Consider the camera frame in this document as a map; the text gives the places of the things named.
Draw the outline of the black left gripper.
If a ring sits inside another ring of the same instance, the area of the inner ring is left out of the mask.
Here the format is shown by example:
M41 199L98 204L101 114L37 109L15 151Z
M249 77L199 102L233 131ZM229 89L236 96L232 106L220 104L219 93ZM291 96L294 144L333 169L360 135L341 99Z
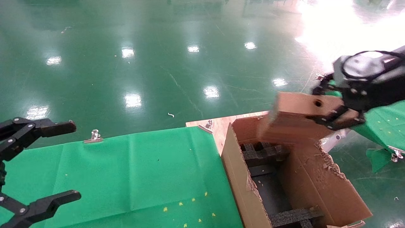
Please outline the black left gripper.
M76 131L73 121L54 123L48 118L28 120L16 117L0 124L0 187L5 185L5 164L3 161L14 159L41 137L53 137ZM61 205L81 199L76 190L69 190L52 196L40 198L29 205L16 199L0 194L0 206L13 212L14 215L2 228L29 228L35 223L52 218Z

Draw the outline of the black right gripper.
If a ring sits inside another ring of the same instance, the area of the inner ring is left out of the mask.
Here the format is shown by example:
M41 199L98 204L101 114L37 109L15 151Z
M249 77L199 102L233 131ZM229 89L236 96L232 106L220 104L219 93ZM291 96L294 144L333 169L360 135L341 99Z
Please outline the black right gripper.
M342 97L344 106L326 116L306 118L333 131L364 124L365 115L358 111L404 100L404 61L398 58L341 56L334 62L334 75L317 73L315 80L319 83L312 89L313 95ZM338 121L352 110L356 110L354 117Z

